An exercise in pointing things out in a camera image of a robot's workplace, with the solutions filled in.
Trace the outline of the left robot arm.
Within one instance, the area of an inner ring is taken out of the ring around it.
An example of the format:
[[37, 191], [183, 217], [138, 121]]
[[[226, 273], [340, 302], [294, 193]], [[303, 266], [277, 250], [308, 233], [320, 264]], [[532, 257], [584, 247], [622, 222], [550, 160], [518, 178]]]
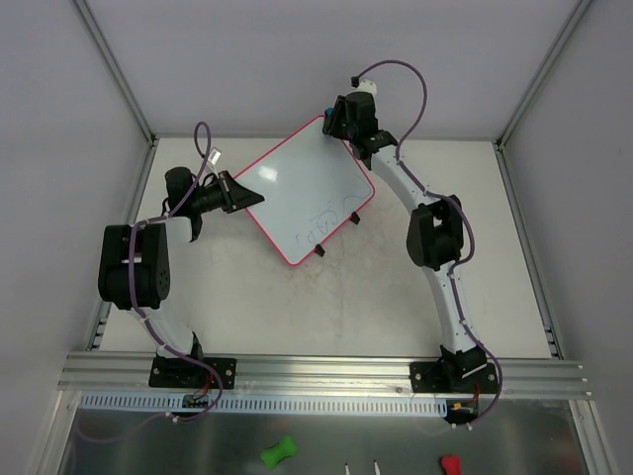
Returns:
[[153, 339], [158, 360], [174, 360], [172, 374], [183, 385], [195, 386], [206, 377], [207, 363], [197, 336], [168, 302], [170, 247], [196, 241], [204, 214], [231, 214], [265, 197], [227, 171], [200, 179], [187, 167], [175, 167], [165, 173], [165, 182], [167, 197], [159, 217], [105, 228], [98, 291], [103, 301], [136, 317]]

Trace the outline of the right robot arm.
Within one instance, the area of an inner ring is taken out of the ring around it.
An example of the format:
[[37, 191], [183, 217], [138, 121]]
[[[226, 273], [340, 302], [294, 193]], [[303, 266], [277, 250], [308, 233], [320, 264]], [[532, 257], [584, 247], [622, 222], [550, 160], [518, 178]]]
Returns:
[[441, 329], [440, 357], [420, 381], [439, 391], [476, 389], [488, 359], [462, 301], [458, 266], [470, 227], [459, 199], [429, 191], [400, 159], [397, 140], [379, 128], [370, 92], [338, 96], [324, 112], [322, 132], [348, 142], [354, 157], [389, 185], [409, 213], [407, 254], [426, 275]]

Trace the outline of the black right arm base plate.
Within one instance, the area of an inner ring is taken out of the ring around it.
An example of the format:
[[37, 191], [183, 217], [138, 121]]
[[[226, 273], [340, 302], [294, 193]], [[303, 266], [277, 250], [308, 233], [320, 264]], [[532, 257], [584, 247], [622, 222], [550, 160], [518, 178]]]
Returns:
[[414, 361], [409, 367], [409, 380], [414, 393], [469, 393], [479, 390], [494, 394], [498, 388], [497, 370], [492, 363], [465, 378], [442, 358], [433, 361]]

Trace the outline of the pink framed whiteboard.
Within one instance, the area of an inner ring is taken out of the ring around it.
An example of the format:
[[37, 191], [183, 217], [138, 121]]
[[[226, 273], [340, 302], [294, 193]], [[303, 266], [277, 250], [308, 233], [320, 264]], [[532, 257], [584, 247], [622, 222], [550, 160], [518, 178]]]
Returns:
[[375, 196], [348, 145], [319, 115], [235, 176], [264, 197], [246, 212], [290, 266], [298, 266]]

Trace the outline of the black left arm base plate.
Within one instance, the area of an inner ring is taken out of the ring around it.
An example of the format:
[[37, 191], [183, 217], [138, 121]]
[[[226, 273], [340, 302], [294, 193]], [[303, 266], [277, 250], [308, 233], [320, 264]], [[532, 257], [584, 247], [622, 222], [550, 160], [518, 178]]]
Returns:
[[237, 374], [237, 360], [227, 357], [205, 356], [203, 362], [212, 367], [217, 376], [207, 369], [182, 360], [181, 358], [164, 358], [155, 356], [148, 377], [148, 386], [167, 389], [202, 389], [210, 379], [209, 388], [218, 389], [218, 380], [222, 381], [225, 390], [234, 388]]

